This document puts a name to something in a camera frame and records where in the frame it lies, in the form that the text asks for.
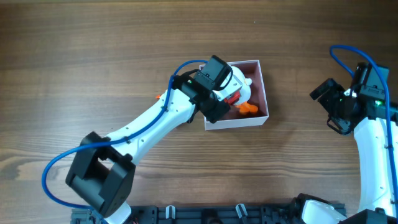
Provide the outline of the white box pink interior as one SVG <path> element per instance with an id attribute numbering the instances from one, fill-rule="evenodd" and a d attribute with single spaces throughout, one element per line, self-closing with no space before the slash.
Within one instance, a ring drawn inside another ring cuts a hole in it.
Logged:
<path id="1" fill-rule="evenodd" d="M 244 60 L 237 62 L 228 62 L 229 65 L 235 66 L 246 78 L 250 78 L 253 83 L 251 87 L 251 97 L 248 103 L 258 107 L 256 114 L 248 113 L 245 115 L 239 114 L 239 109 L 231 106 L 231 109 L 216 123 L 210 123 L 205 117 L 205 130 L 227 129 L 227 128 L 242 128 L 248 126 L 262 126 L 269 117 L 269 110 L 266 98 L 266 90 L 261 71 L 261 64 L 259 60 Z"/>

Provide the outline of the red toy fire truck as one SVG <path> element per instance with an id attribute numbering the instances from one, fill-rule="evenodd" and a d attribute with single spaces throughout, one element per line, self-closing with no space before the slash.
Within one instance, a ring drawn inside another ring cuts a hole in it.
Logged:
<path id="1" fill-rule="evenodd" d="M 224 102 L 229 105 L 234 105 L 236 102 L 239 101 L 241 94 L 239 91 L 234 92 L 232 95 L 224 99 Z"/>

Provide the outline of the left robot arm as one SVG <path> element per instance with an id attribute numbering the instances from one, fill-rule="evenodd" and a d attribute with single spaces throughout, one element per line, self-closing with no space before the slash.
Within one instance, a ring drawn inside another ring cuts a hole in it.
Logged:
<path id="1" fill-rule="evenodd" d="M 66 184 L 106 223 L 124 223 L 131 214 L 126 200 L 140 160 L 197 112 L 212 123 L 222 118 L 230 107 L 221 92 L 232 84 L 234 74 L 215 55 L 201 69 L 174 73 L 165 93 L 134 121 L 105 137 L 92 132 L 83 138 Z"/>

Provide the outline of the white plush duck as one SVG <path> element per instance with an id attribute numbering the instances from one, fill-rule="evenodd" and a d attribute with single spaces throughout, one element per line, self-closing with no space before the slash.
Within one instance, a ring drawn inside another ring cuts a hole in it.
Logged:
<path id="1" fill-rule="evenodd" d="M 239 110 L 240 115 L 255 115 L 259 111 L 258 106 L 250 104 L 248 101 L 251 97 L 252 79 L 246 78 L 238 67 L 232 66 L 234 76 L 236 76 L 243 84 L 239 90 L 239 100 L 233 105 Z"/>

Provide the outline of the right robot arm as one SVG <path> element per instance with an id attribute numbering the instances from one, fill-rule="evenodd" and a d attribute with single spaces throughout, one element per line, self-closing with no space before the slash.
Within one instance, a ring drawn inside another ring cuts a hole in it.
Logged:
<path id="1" fill-rule="evenodd" d="M 397 223 L 397 190 L 393 188 L 388 139 L 397 147 L 397 104 L 386 105 L 382 80 L 389 69 L 359 63 L 348 89 L 329 78 L 310 96 L 328 113 L 327 125 L 340 135 L 353 134 L 359 153 L 361 193 L 357 214 L 346 217 L 330 202 L 300 194 L 289 218 L 298 223 Z"/>

